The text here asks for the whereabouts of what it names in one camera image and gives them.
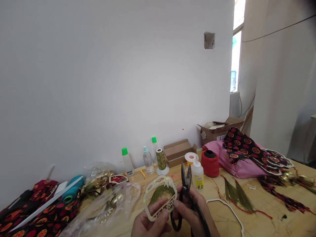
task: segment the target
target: pink bag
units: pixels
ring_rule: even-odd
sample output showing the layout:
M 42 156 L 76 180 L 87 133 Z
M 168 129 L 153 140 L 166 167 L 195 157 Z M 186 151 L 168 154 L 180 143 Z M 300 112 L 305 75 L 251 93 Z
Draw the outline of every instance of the pink bag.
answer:
M 239 160 L 235 165 L 232 165 L 229 162 L 226 150 L 223 148 L 223 141 L 212 141 L 205 144 L 202 148 L 203 150 L 215 152 L 219 157 L 219 164 L 237 178 L 255 178 L 268 175 L 250 159 Z

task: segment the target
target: black scissors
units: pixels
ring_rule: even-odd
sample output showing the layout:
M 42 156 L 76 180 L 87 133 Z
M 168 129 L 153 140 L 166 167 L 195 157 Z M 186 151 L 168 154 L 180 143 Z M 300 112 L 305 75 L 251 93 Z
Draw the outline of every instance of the black scissors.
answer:
M 187 176 L 185 176 L 184 166 L 182 163 L 181 178 L 182 178 L 182 186 L 183 187 L 182 187 L 182 190 L 179 194 L 179 201 L 182 202 L 183 195 L 185 195 L 189 199 L 189 202 L 191 203 L 191 210 L 196 211 L 198 213 L 198 215 L 200 216 L 206 237 L 211 237 L 211 233 L 210 233 L 210 230 L 208 228 L 207 222 L 203 216 L 203 213 L 202 213 L 200 207 L 198 206 L 198 204 L 194 203 L 193 198 L 191 197 L 191 195 L 189 193 L 190 186 L 191 186 L 191 165 L 189 165 Z M 170 217 L 171 217 L 171 223 L 172 223 L 173 229 L 178 232 L 181 229 L 182 216 L 180 215 L 180 213 L 178 213 L 178 226 L 172 217 L 172 212 L 170 214 Z

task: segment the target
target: window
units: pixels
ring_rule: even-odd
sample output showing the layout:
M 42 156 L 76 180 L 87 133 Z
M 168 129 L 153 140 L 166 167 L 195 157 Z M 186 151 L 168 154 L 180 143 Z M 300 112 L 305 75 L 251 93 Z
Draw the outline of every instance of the window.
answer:
M 238 91 L 239 59 L 246 0 L 235 0 L 230 92 Z

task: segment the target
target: cable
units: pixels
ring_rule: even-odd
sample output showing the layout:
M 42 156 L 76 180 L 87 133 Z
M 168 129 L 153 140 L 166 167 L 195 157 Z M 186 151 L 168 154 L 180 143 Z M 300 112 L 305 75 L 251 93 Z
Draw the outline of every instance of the cable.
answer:
M 245 228 L 244 228 L 243 224 L 241 223 L 241 221 L 239 220 L 239 218 L 238 218 L 238 216 L 236 215 L 236 213 L 234 212 L 234 210 L 232 209 L 232 207 L 231 207 L 228 203 L 222 201 L 222 200 L 219 199 L 219 198 L 207 200 L 206 203 L 212 202 L 212 201 L 221 201 L 223 204 L 225 204 L 226 206 L 228 206 L 228 207 L 231 209 L 231 211 L 232 211 L 233 214 L 235 215 L 236 219 L 237 219 L 238 222 L 240 223 L 240 226 L 241 226 L 241 231 L 240 231 L 240 232 L 241 232 L 241 236 L 244 237 Z
M 298 24 L 298 23 L 301 23 L 301 22 L 303 22 L 303 21 L 306 21 L 306 20 L 308 20 L 308 19 L 310 19 L 310 18 L 312 18 L 312 17 L 314 17 L 314 16 L 316 16 L 316 14 L 315 14 L 315 15 L 312 15 L 312 16 L 310 16 L 310 17 L 308 17 L 308 18 L 304 19 L 304 20 L 301 20 L 301 21 L 299 21 L 299 22 L 296 22 L 296 23 L 294 23 L 293 25 L 290 25 L 290 26 L 284 27 L 284 28 L 282 28 L 282 29 L 280 29 L 280 30 L 284 30 L 284 29 L 286 29 L 286 28 L 289 28 L 289 27 L 291 27 L 291 26 L 294 26 L 294 25 L 296 25 L 296 24 Z M 270 34 L 267 34 L 267 35 L 261 36 L 261 37 L 256 38 L 256 39 L 247 40 L 247 41 L 242 41 L 242 43 L 247 43 L 247 42 L 250 42 L 250 41 L 258 40 L 258 39 L 261 39 L 261 38 L 266 37 L 266 36 L 268 36 L 268 35 L 272 35 L 272 34 L 274 34 L 275 32 L 272 32 L 272 33 L 270 33 Z
M 239 100 L 240 100 L 241 110 L 240 110 L 240 115 L 239 115 L 238 118 L 241 117 L 241 114 L 242 114 L 242 112 L 243 112 L 243 104 L 242 104 L 242 102 L 241 102 L 240 93 L 239 93 Z
M 240 115 L 238 118 L 240 118 L 240 117 L 243 116 L 245 113 L 247 113 L 247 111 L 250 109 L 250 107 L 251 107 L 251 105 L 252 105 L 252 102 L 253 102 L 253 100 L 254 100 L 255 97 L 256 97 L 256 94 L 254 94 L 253 99 L 251 100 L 249 107 L 248 107 L 248 108 L 246 109 L 246 111 L 245 111 L 242 115 Z

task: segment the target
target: thread spool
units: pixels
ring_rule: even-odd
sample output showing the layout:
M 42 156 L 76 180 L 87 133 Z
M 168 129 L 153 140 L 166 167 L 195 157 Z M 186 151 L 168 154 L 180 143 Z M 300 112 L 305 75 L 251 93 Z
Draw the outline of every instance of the thread spool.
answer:
M 68 186 L 74 181 L 76 181 L 80 176 L 81 175 L 73 177 L 72 180 L 70 180 Z M 63 202 L 70 203 L 71 201 L 73 201 L 77 197 L 78 190 L 83 186 L 84 182 L 85 178 L 82 177 L 81 180 L 79 180 L 74 186 L 72 186 L 67 192 L 65 192 L 62 196 Z
M 188 171 L 189 165 L 193 166 L 193 162 L 198 160 L 198 155 L 194 152 L 188 152 L 184 155 L 185 160 L 187 161 L 186 170 Z
M 166 165 L 164 150 L 162 148 L 156 149 L 158 169 L 157 174 L 166 175 L 169 172 L 169 167 Z
M 220 174 L 218 155 L 211 150 L 202 152 L 201 165 L 204 169 L 204 174 L 209 177 L 215 178 Z
M 156 156 L 157 156 L 158 168 L 162 171 L 166 168 L 165 155 L 162 148 L 158 148 L 156 150 Z

